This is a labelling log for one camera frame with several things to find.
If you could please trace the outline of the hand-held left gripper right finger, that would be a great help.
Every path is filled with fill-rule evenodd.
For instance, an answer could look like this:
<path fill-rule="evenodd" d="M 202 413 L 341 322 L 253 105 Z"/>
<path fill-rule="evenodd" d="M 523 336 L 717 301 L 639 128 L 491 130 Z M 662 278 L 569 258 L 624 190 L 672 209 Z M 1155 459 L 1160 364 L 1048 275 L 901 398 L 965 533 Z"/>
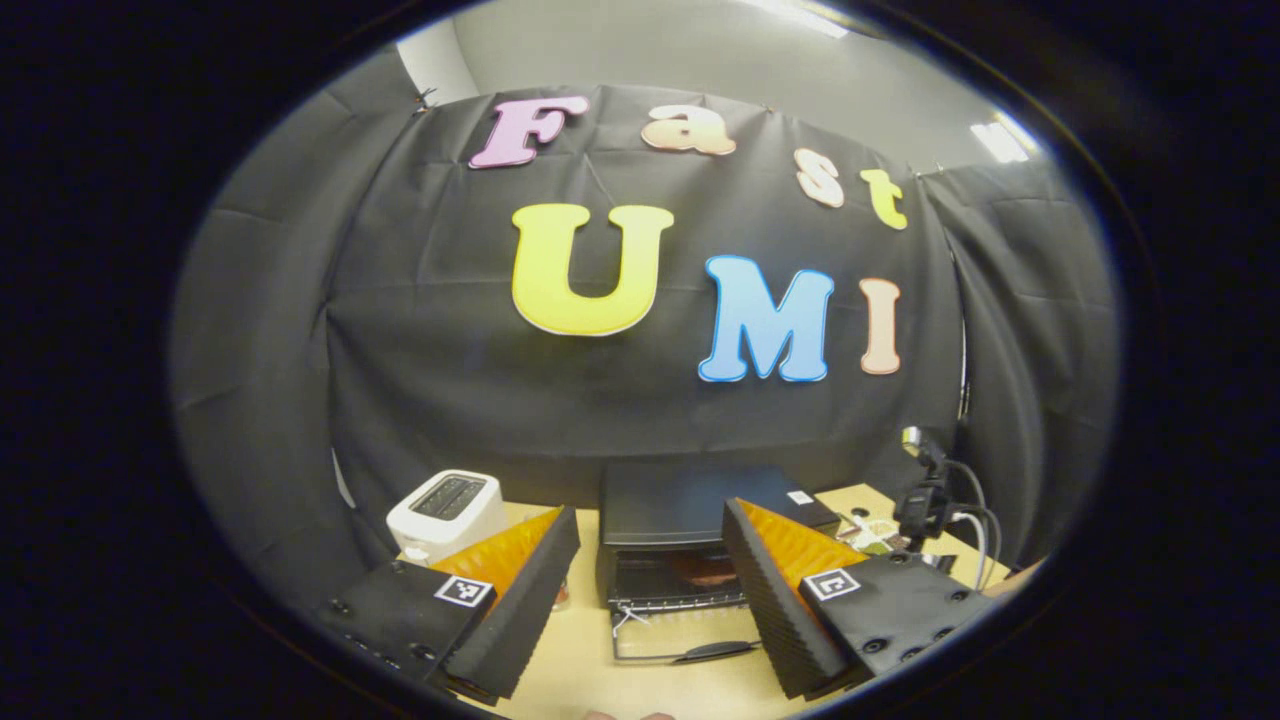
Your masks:
<path fill-rule="evenodd" d="M 995 607 L 915 553 L 863 553 L 745 498 L 724 502 L 722 536 L 788 698 L 892 673 Z"/>

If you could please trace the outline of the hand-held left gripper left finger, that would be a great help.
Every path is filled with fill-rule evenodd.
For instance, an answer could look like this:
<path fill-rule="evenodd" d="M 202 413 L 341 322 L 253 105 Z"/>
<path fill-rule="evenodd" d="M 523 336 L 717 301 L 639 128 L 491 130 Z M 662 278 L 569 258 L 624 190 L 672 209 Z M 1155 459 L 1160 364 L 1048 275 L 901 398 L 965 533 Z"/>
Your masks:
<path fill-rule="evenodd" d="M 385 564 L 316 619 L 407 685 L 495 705 L 515 693 L 579 547 L 576 511 L 558 506 L 425 568 Z"/>

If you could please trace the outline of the brown meat piece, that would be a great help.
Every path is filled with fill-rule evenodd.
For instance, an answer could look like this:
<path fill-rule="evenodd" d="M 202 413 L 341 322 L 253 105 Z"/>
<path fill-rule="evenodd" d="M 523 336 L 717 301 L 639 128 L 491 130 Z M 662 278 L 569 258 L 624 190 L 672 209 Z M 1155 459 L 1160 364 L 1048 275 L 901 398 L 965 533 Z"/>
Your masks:
<path fill-rule="evenodd" d="M 739 579 L 724 553 L 675 552 L 667 559 L 676 578 L 691 591 L 712 592 Z"/>

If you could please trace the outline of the black electric oven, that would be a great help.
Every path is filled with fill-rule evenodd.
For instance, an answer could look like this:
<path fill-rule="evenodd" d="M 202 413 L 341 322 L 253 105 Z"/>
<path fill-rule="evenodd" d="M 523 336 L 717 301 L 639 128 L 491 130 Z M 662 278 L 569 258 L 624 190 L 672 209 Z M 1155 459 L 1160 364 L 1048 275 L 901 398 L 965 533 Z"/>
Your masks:
<path fill-rule="evenodd" d="M 837 514 L 771 465 L 622 462 L 600 483 L 596 587 L 616 662 L 698 664 L 749 653 L 759 634 L 740 580 L 682 584 L 667 556 L 724 553 L 724 502 L 745 498 L 833 536 Z"/>

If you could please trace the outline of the white divided spice dish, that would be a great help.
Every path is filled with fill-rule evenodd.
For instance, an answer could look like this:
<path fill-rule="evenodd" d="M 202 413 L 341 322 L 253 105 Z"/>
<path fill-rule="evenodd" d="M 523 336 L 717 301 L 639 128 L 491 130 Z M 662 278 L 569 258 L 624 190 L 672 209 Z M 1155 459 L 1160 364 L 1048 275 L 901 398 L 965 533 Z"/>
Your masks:
<path fill-rule="evenodd" d="M 838 539 L 858 552 L 884 555 L 904 551 L 909 546 L 892 521 L 852 515 L 847 518 Z"/>

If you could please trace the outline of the white toaster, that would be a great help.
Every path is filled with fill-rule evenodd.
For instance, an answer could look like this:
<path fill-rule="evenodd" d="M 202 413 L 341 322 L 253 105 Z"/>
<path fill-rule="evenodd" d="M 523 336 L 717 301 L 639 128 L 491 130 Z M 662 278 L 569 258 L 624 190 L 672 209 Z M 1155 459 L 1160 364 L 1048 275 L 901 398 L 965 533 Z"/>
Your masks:
<path fill-rule="evenodd" d="M 508 528 L 500 483 L 475 471 L 439 471 L 402 498 L 387 525 L 406 562 L 426 568 Z"/>

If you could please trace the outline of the black backdrop cloth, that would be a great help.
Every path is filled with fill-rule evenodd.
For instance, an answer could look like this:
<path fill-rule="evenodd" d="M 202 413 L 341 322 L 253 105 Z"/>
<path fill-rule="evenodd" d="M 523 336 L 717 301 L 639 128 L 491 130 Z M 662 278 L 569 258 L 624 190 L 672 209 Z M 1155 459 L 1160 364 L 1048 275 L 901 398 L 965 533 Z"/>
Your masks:
<path fill-rule="evenodd" d="M 1117 400 L 1117 283 L 1042 161 L 920 173 L 760 104 L 521 88 L 411 108 L 370 59 L 212 202 L 175 288 L 172 406 L 237 556 L 307 610 L 389 561 L 445 469 L 596 503 L 617 462 L 922 474 L 940 430 L 1000 556 L 1059 544 Z"/>

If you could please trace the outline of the ceiling light panel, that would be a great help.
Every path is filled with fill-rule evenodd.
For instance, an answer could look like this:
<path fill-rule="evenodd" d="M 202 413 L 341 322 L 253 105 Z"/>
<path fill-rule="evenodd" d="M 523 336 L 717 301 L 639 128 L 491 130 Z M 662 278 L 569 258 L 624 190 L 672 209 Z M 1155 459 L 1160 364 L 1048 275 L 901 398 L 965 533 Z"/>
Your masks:
<path fill-rule="evenodd" d="M 803 0 L 741 0 L 786 19 L 796 26 L 812 29 L 829 38 L 844 38 L 850 28 L 806 8 Z"/>
<path fill-rule="evenodd" d="M 970 126 L 970 132 L 992 158 L 1001 164 L 1029 161 L 1041 146 L 1016 120 L 1004 111 Z"/>

